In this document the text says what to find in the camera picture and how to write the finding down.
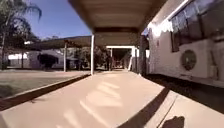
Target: building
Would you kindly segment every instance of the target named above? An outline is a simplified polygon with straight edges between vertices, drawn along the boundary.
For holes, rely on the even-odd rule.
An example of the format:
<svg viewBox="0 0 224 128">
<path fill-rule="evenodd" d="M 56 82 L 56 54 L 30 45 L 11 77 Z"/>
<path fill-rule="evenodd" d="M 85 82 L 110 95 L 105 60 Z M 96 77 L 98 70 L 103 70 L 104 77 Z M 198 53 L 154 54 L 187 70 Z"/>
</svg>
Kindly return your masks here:
<svg viewBox="0 0 224 128">
<path fill-rule="evenodd" d="M 150 73 L 224 87 L 224 1 L 169 0 L 149 23 Z"/>
</svg>

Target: white column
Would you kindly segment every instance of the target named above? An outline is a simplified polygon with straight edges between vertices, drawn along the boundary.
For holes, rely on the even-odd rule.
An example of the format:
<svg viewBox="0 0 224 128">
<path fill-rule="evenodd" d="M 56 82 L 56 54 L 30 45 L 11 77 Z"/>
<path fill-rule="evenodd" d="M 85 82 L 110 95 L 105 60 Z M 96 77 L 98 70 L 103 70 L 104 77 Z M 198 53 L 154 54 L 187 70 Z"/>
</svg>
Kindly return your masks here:
<svg viewBox="0 0 224 128">
<path fill-rule="evenodd" d="M 65 48 L 64 48 L 64 72 L 67 71 L 67 42 L 65 42 Z"/>
<path fill-rule="evenodd" d="M 138 73 L 138 48 L 135 47 L 135 72 Z"/>
<path fill-rule="evenodd" d="M 23 58 L 24 56 L 23 56 L 23 55 L 24 55 L 24 52 L 23 52 L 23 50 L 22 50 L 22 58 L 21 58 L 21 68 L 22 68 L 22 69 L 23 69 L 23 65 L 24 65 L 24 64 L 23 64 L 23 63 L 24 63 L 24 58 Z"/>
<path fill-rule="evenodd" d="M 113 64 L 114 64 L 114 59 L 113 59 L 113 48 L 110 49 L 110 57 L 111 57 L 110 71 L 112 71 L 112 70 L 113 70 Z"/>
<path fill-rule="evenodd" d="M 94 74 L 94 41 L 95 37 L 92 35 L 91 38 L 91 75 Z"/>
</svg>

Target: walkway roof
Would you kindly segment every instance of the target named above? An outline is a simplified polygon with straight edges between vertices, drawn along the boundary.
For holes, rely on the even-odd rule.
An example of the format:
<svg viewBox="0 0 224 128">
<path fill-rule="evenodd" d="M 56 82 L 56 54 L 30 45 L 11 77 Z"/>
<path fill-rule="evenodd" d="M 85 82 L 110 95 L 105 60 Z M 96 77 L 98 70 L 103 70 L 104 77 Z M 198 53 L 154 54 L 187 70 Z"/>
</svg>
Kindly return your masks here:
<svg viewBox="0 0 224 128">
<path fill-rule="evenodd" d="M 167 0 L 69 0 L 93 33 L 140 33 Z"/>
<path fill-rule="evenodd" d="M 95 44 L 96 46 L 107 45 L 135 45 L 137 36 L 131 33 L 104 33 L 96 34 Z M 90 46 L 91 36 L 77 36 L 68 38 L 52 39 L 42 42 L 36 42 L 34 44 L 25 45 L 26 49 L 30 50 L 49 50 L 64 48 L 65 42 L 68 42 L 68 47 L 85 47 Z"/>
</svg>

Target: curb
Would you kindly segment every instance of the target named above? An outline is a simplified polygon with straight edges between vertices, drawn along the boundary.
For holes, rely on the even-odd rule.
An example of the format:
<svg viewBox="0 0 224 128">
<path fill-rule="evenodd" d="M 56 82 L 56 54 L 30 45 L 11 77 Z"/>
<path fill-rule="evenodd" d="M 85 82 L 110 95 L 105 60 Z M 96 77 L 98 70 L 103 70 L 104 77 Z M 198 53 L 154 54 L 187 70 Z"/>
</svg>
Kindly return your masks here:
<svg viewBox="0 0 224 128">
<path fill-rule="evenodd" d="M 40 97 L 42 95 L 45 95 L 49 92 L 55 91 L 57 89 L 63 88 L 71 83 L 77 82 L 79 80 L 82 80 L 86 77 L 90 76 L 89 74 L 77 76 L 75 78 L 71 78 L 65 81 L 57 82 L 54 84 L 50 84 L 44 87 L 32 89 L 26 92 L 22 92 L 19 94 L 16 94 L 11 97 L 7 97 L 0 100 L 0 111 L 4 111 L 6 109 L 9 109 L 11 107 L 14 107 L 16 105 L 25 103 L 27 101 L 31 101 L 37 97 Z"/>
</svg>

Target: lawn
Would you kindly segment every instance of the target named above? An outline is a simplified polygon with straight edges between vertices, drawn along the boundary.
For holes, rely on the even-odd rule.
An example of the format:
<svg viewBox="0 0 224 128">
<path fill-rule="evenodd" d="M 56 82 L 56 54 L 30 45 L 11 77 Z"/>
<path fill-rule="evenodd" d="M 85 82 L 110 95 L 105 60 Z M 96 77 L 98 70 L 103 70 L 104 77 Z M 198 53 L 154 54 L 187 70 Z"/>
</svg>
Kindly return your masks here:
<svg viewBox="0 0 224 128">
<path fill-rule="evenodd" d="M 0 98 L 64 81 L 85 73 L 17 70 L 0 72 Z"/>
</svg>

